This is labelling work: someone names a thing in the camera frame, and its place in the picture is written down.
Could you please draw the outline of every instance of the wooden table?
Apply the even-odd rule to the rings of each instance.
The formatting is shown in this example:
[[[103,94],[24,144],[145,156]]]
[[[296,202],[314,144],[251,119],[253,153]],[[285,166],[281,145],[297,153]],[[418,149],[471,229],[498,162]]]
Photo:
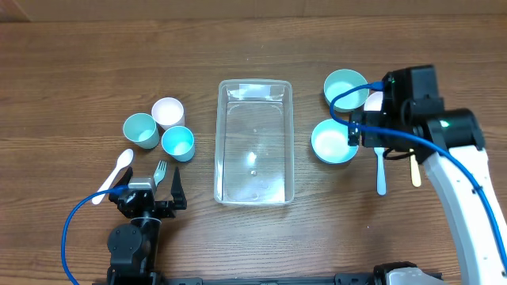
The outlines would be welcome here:
[[[447,108],[482,123],[490,171],[507,206],[507,17],[337,17],[0,25],[0,284],[68,284],[59,243],[71,208],[95,192],[133,144],[124,120],[160,97],[183,102],[196,157],[176,165],[189,201],[162,225],[158,267],[169,277],[331,276],[409,260],[459,282],[447,220],[430,183],[410,183],[408,161],[387,162],[375,192],[375,156],[346,168],[321,163],[310,134],[329,118],[326,76],[367,80],[423,63],[437,68]],[[217,88],[224,79],[287,80],[294,89],[295,200],[287,207],[224,207],[213,199]],[[151,175],[159,146],[135,148]],[[169,196],[170,179],[159,198]],[[67,258],[82,283],[104,280],[109,231],[128,222],[111,203],[84,206]]]

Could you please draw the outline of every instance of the plastic bin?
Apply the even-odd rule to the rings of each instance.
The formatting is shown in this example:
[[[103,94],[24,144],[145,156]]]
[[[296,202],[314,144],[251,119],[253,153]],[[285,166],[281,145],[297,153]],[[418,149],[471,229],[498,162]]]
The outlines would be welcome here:
[[[215,199],[259,206],[294,199],[294,115],[289,82],[234,79],[220,83]]]

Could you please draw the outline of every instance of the blue cable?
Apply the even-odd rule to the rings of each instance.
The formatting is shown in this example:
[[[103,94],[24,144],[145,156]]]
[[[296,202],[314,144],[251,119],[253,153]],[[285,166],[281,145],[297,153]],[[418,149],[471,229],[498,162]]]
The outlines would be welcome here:
[[[61,252],[61,255],[62,255],[63,270],[65,271],[65,274],[67,274],[67,277],[69,277],[69,280],[74,285],[79,285],[79,283],[76,280],[76,278],[74,278],[72,276],[72,273],[69,270],[69,267],[67,266],[67,259],[65,258],[65,244],[67,242],[67,230],[69,229],[69,225],[71,224],[72,216],[74,216],[74,214],[76,213],[76,211],[78,211],[78,209],[82,205],[84,205],[86,202],[90,201],[95,196],[99,196],[99,195],[103,195],[103,194],[108,194],[108,193],[120,194],[123,190],[126,190],[127,188],[128,188],[127,186],[118,186],[118,187],[115,187],[115,188],[111,188],[109,190],[104,190],[104,191],[96,192],[96,193],[94,193],[94,194],[86,197],[83,201],[79,202],[79,204],[77,204],[76,207],[74,207],[74,209],[72,209],[72,211],[69,214],[67,220],[65,221],[65,226],[63,226],[63,232],[62,232],[62,242],[60,244],[60,252]]]
[[[426,146],[431,150],[435,150],[438,154],[442,155],[443,157],[447,158],[450,162],[452,162],[452,164],[454,164],[459,170],[461,170],[461,172],[464,174],[464,176],[470,181],[470,183],[474,187],[474,190],[477,192],[479,199],[481,200],[482,205],[484,206],[484,210],[486,211],[486,215],[487,215],[488,219],[490,220],[491,230],[493,231],[494,239],[497,244],[498,252],[500,254],[500,259],[501,259],[501,262],[504,266],[505,272],[507,272],[507,253],[505,253],[504,242],[501,238],[500,228],[499,228],[497,220],[494,216],[493,209],[491,209],[491,205],[488,202],[488,199],[486,198],[486,194],[484,194],[484,191],[482,190],[482,186],[480,186],[478,184],[477,180],[474,178],[472,173],[470,173],[470,171],[468,171],[468,169],[463,164],[461,164],[461,162],[459,162],[457,159],[455,159],[448,151],[442,149],[441,147],[434,144],[433,142],[430,142],[429,140],[420,138],[416,135],[412,135],[412,134],[406,133],[404,131],[391,130],[391,129],[384,128],[384,127],[369,127],[369,126],[364,126],[364,125],[361,125],[358,123],[349,123],[346,120],[342,120],[342,119],[338,118],[334,114],[334,104],[336,104],[336,101],[338,101],[339,99],[341,99],[353,92],[356,92],[357,90],[361,90],[361,89],[372,89],[374,91],[383,91],[383,83],[382,82],[373,82],[370,84],[359,85],[359,86],[352,88],[351,90],[349,90],[343,94],[336,96],[330,102],[331,117],[333,117],[333,119],[335,121],[337,121],[338,123],[344,124],[347,127],[355,127],[358,131],[369,131],[369,132],[374,132],[374,133],[381,134],[381,135],[391,135],[391,136],[396,136],[399,138],[413,141],[413,142],[418,143],[422,146]]]

